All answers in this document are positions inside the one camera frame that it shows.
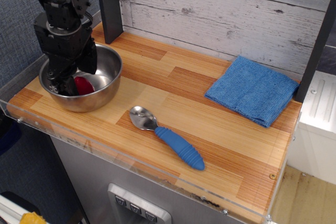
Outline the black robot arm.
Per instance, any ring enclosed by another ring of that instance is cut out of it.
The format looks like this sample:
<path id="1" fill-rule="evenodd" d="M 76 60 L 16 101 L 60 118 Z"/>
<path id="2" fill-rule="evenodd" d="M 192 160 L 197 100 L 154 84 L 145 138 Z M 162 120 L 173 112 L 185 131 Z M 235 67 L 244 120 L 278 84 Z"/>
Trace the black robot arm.
<path id="1" fill-rule="evenodd" d="M 93 21 L 89 0 L 38 0 L 44 11 L 34 20 L 42 52 L 48 57 L 46 77 L 51 92 L 77 96 L 77 70 L 95 74 L 97 51 L 91 37 Z"/>

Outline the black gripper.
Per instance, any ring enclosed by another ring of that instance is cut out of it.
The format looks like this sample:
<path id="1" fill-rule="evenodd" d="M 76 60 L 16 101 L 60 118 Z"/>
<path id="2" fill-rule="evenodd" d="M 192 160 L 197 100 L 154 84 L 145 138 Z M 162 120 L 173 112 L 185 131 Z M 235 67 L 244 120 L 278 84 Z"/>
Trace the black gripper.
<path id="1" fill-rule="evenodd" d="M 91 37 L 92 28 L 75 22 L 71 29 L 51 27 L 46 14 L 34 21 L 35 33 L 49 65 L 49 90 L 58 95 L 77 96 L 78 90 L 72 75 L 79 69 L 89 74 L 97 71 L 97 50 Z"/>

